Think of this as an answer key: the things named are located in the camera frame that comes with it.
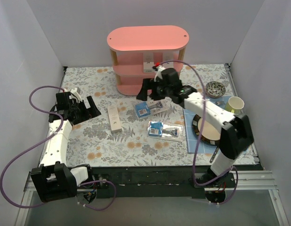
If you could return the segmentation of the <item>slim white H razor box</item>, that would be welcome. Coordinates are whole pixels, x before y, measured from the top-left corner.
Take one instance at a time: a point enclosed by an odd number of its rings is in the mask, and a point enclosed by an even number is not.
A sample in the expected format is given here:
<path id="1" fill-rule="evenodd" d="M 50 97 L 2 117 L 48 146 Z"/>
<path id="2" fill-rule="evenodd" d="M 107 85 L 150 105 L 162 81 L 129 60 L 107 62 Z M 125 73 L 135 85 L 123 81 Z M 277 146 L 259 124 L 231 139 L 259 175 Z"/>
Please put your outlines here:
<path id="1" fill-rule="evenodd" d="M 143 54 L 143 73 L 152 73 L 154 66 L 153 52 L 145 52 Z"/>

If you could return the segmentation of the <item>Gillette razor blister pack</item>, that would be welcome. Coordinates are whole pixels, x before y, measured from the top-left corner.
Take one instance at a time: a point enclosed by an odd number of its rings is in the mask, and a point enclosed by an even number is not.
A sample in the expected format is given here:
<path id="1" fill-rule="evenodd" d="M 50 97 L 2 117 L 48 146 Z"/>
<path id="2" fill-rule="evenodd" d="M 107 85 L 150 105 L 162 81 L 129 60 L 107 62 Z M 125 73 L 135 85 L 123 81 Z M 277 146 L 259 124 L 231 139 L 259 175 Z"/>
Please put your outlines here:
<path id="1" fill-rule="evenodd" d="M 162 113 L 169 109 L 165 100 L 147 101 L 134 105 L 137 118 L 142 119 L 151 115 Z"/>
<path id="2" fill-rule="evenodd" d="M 147 135 L 156 139 L 182 142 L 184 139 L 183 128 L 182 125 L 149 121 Z"/>

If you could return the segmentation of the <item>white Harry's razor box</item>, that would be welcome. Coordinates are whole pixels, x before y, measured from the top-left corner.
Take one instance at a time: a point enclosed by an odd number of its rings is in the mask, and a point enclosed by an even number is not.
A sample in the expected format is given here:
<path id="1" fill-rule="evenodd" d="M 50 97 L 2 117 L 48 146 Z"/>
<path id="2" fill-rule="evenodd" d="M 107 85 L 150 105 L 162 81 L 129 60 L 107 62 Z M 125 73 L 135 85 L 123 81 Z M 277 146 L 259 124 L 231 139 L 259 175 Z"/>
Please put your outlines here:
<path id="1" fill-rule="evenodd" d="M 119 118 L 118 108 L 116 105 L 110 105 L 107 108 L 108 117 L 110 121 L 110 127 L 112 133 L 117 133 L 122 131 L 121 122 Z"/>

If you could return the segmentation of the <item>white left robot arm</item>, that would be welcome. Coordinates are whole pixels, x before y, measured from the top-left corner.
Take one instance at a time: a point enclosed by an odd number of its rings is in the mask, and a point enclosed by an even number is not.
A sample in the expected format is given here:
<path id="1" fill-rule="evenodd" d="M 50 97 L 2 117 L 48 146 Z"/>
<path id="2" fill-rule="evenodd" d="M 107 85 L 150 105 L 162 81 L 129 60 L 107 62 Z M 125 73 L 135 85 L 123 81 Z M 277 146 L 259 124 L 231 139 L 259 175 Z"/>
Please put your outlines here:
<path id="1" fill-rule="evenodd" d="M 88 164 L 67 167 L 66 151 L 70 133 L 75 125 L 100 116 L 91 96 L 85 105 L 80 89 L 73 88 L 56 94 L 56 104 L 50 109 L 49 133 L 45 153 L 31 178 L 42 202 L 75 197 L 78 185 L 91 188 L 95 177 Z"/>

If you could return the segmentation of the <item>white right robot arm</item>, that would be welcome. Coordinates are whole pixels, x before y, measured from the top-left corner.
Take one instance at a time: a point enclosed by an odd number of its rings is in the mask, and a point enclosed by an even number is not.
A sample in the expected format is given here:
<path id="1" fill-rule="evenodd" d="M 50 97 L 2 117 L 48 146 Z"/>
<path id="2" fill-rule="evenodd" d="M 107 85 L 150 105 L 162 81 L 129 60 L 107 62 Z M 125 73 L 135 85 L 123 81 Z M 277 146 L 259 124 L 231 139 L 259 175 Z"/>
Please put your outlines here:
<path id="1" fill-rule="evenodd" d="M 169 97 L 173 103 L 199 115 L 203 121 L 210 123 L 219 133 L 219 154 L 207 173 L 200 178 L 193 178 L 196 186 L 221 186 L 225 174 L 233 169 L 236 159 L 253 142 L 249 117 L 243 113 L 228 112 L 215 105 L 189 85 L 183 85 L 177 71 L 173 68 L 155 67 L 153 79 L 146 78 L 142 82 L 138 100 L 161 100 Z"/>

